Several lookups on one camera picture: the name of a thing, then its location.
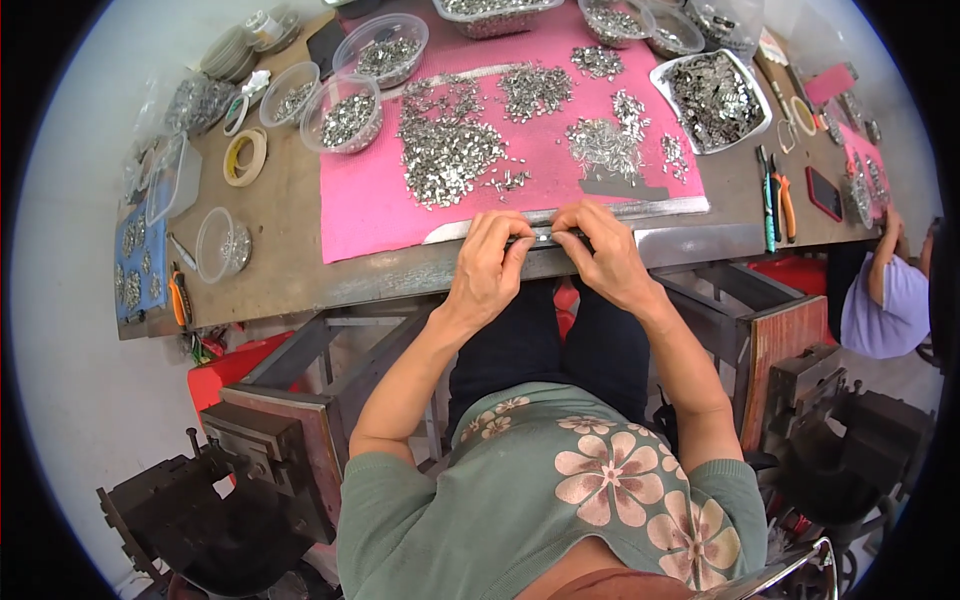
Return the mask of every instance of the orange handled pliers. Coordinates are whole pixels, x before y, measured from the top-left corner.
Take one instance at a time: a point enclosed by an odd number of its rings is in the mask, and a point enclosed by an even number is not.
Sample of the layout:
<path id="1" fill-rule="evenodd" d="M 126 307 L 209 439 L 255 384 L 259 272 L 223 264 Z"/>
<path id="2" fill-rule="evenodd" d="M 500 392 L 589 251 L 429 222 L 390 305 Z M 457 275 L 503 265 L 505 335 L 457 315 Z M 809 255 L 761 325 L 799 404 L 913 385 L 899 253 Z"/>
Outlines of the orange handled pliers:
<path id="1" fill-rule="evenodd" d="M 780 216 L 778 213 L 780 212 L 783 213 L 783 220 L 786 221 L 786 241 L 788 244 L 793 244 L 797 241 L 797 219 L 793 214 L 793 201 L 790 200 L 790 180 L 786 178 L 786 175 L 779 172 L 776 153 L 770 155 L 770 168 L 770 179 L 771 181 L 775 181 L 775 183 L 773 183 L 774 189 L 772 190 L 775 205 L 774 235 L 779 242 L 781 238 Z"/>
<path id="2" fill-rule="evenodd" d="M 187 326 L 193 323 L 193 310 L 186 296 L 183 273 L 176 260 L 170 263 L 170 280 L 167 281 L 167 286 L 170 288 L 170 303 L 174 306 L 174 317 L 177 318 L 180 329 L 186 331 Z"/>

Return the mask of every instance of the leg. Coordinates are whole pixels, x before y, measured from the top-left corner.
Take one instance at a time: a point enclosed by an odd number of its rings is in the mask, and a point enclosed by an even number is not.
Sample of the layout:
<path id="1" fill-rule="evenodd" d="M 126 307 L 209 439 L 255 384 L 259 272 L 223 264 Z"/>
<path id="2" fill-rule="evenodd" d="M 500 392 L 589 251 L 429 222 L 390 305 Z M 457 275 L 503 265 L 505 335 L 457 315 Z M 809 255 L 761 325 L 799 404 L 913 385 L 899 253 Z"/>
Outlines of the leg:
<path id="1" fill-rule="evenodd" d="M 843 306 L 867 257 L 867 246 L 867 242 L 862 241 L 831 244 L 827 249 L 827 325 L 837 344 L 843 344 L 840 339 Z"/>
<path id="2" fill-rule="evenodd" d="M 554 279 L 520 283 L 516 298 L 460 349 L 450 373 L 447 438 L 471 404 L 528 381 L 569 383 L 560 371 Z"/>
<path id="3" fill-rule="evenodd" d="M 635 423 L 645 422 L 650 342 L 639 321 L 610 304 L 579 276 L 577 320 L 566 334 L 562 365 L 573 382 Z"/>

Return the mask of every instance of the masking tape roll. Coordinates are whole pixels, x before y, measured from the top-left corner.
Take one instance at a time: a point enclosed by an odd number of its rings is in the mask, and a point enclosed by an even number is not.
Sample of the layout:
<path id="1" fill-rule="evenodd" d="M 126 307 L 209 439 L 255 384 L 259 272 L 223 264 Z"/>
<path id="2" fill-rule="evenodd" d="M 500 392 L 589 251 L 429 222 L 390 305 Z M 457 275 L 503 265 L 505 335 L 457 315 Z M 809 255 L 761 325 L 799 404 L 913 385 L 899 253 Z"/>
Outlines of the masking tape roll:
<path id="1" fill-rule="evenodd" d="M 253 159 L 247 165 L 237 164 L 240 149 L 247 144 L 253 144 Z M 238 133 L 227 147 L 224 155 L 224 179 L 234 187 L 246 187 L 260 175 L 266 160 L 267 132 L 259 127 L 244 130 Z M 238 176 L 237 170 L 244 171 L 244 174 Z"/>
<path id="2" fill-rule="evenodd" d="M 250 96 L 247 95 L 241 95 L 230 103 L 230 108 L 227 109 L 227 118 L 224 120 L 224 135 L 234 137 L 240 131 L 243 120 L 247 118 L 249 108 Z"/>
<path id="3" fill-rule="evenodd" d="M 800 126 L 800 129 L 804 130 L 804 133 L 811 137 L 816 135 L 817 121 L 813 118 L 813 114 L 810 112 L 810 109 L 806 107 L 804 101 L 798 96 L 794 96 L 790 99 L 790 106 L 793 108 L 793 113 L 797 116 L 797 124 Z"/>

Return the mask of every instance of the woman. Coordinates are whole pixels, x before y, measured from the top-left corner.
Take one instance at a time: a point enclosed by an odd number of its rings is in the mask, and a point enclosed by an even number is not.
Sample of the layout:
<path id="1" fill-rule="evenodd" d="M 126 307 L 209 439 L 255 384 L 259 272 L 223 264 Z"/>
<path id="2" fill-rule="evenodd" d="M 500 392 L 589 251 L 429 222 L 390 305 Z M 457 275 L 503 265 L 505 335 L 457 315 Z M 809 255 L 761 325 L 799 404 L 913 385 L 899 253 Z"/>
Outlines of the woman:
<path id="1" fill-rule="evenodd" d="M 916 261 L 909 259 L 903 220 L 892 203 L 873 252 L 868 252 L 867 242 L 830 247 L 828 324 L 841 346 L 872 358 L 893 358 L 913 351 L 930 333 L 930 255 L 936 223 L 927 231 Z"/>
<path id="2" fill-rule="evenodd" d="M 756 477 L 703 347 L 609 210 L 584 200 L 552 221 L 582 278 L 563 347 L 552 287 L 519 282 L 529 224 L 479 213 L 449 296 L 364 406 L 337 539 L 347 598 L 688 598 L 763 566 Z M 458 350 L 435 483 L 407 439 Z M 639 424 L 648 352 L 679 463 Z"/>

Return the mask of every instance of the table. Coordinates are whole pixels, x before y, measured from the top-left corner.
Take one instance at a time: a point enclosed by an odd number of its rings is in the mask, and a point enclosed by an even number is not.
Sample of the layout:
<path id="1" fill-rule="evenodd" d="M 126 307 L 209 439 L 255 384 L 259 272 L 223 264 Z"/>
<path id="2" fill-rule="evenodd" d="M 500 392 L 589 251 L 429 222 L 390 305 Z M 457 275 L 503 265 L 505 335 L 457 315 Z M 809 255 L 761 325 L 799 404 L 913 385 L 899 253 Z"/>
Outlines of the table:
<path id="1" fill-rule="evenodd" d="M 317 17 L 304 25 L 300 38 L 283 52 L 266 57 L 257 66 L 274 76 L 285 68 L 309 60 L 306 40 L 325 25 L 333 13 Z M 773 65 L 774 76 L 784 93 L 793 87 L 786 71 Z M 770 101 L 774 122 L 761 135 L 711 156 L 698 156 L 711 212 L 645 219 L 636 228 L 677 228 L 687 226 L 758 225 L 763 222 L 760 171 L 754 147 L 764 144 L 767 152 L 779 151 L 776 123 L 782 118 L 770 86 L 762 77 L 760 85 Z M 256 111 L 249 114 L 244 129 L 260 126 Z M 844 174 L 843 149 L 825 133 L 802 137 L 788 155 L 780 153 L 780 171 L 792 182 L 791 192 L 797 221 L 797 241 L 790 248 L 876 237 L 874 230 L 862 225 L 836 223 L 807 199 L 804 169 L 813 166 L 834 184 Z M 252 256 L 237 276 L 214 285 L 186 271 L 186 288 L 194 312 L 194 326 L 202 327 L 250 321 L 277 315 L 317 311 L 378 300 L 422 296 L 449 288 L 460 242 L 417 246 L 393 252 L 360 256 L 325 265 L 320 243 L 320 161 L 307 150 L 295 129 L 269 130 L 268 158 L 260 176 L 248 187 L 231 187 L 223 178 L 223 156 L 230 139 L 217 125 L 191 139 L 204 158 L 197 202 L 168 222 L 187 249 L 195 248 L 201 222 L 210 209 L 225 206 L 234 218 L 246 224 L 252 235 Z M 762 253 L 762 238 L 757 239 Z M 167 243 L 167 261 L 177 257 Z M 734 258 L 717 255 L 713 259 Z M 671 264 L 695 262 L 682 255 Z M 524 279 L 569 275 L 573 264 L 559 249 L 531 252 L 524 264 Z M 121 339 L 162 336 L 178 333 L 172 311 L 157 308 L 148 311 L 145 321 L 119 324 Z"/>

